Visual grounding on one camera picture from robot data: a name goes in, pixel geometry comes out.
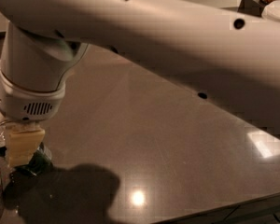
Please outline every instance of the robotic arm link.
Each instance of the robotic arm link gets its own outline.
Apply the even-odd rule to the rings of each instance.
[[[0,60],[8,117],[55,114],[94,44],[280,134],[278,22],[180,0],[0,0],[0,11],[11,22]]]

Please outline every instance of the ventilation slot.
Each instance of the ventilation slot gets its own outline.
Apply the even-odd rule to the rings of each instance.
[[[53,108],[49,103],[30,103],[24,107],[24,111],[29,115],[45,115]]]

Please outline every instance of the bright light spot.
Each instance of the bright light spot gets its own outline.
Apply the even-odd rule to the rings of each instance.
[[[280,155],[280,140],[264,131],[249,133],[254,146],[263,158]]]
[[[145,196],[144,196],[143,191],[138,190],[135,193],[133,193],[132,203],[134,205],[142,206],[144,204],[144,202],[145,202]]]

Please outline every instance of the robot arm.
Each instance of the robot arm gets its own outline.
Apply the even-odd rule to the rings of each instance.
[[[65,71],[81,57],[86,49],[83,44],[91,43],[280,133],[280,23],[179,0],[0,0],[0,11],[15,25],[10,31],[24,34],[34,44],[42,40],[55,51],[56,47],[67,50],[70,43],[80,48],[75,55],[69,55],[73,52],[69,49],[64,55],[71,57],[68,64],[54,71],[50,68],[56,65],[25,61],[30,72],[23,73],[14,56],[6,64],[1,59],[0,76],[11,86],[44,97],[63,92]],[[42,90],[37,85],[42,83],[53,84],[53,89]],[[1,109],[22,120],[21,112],[28,105],[21,104],[12,114],[6,105]],[[34,107],[33,113],[38,109],[42,106]]]

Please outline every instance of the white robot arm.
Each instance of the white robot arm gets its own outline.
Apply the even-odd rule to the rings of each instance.
[[[179,0],[0,0],[0,11],[19,42],[6,42],[0,62],[8,117],[56,113],[91,43],[280,134],[280,23]]]

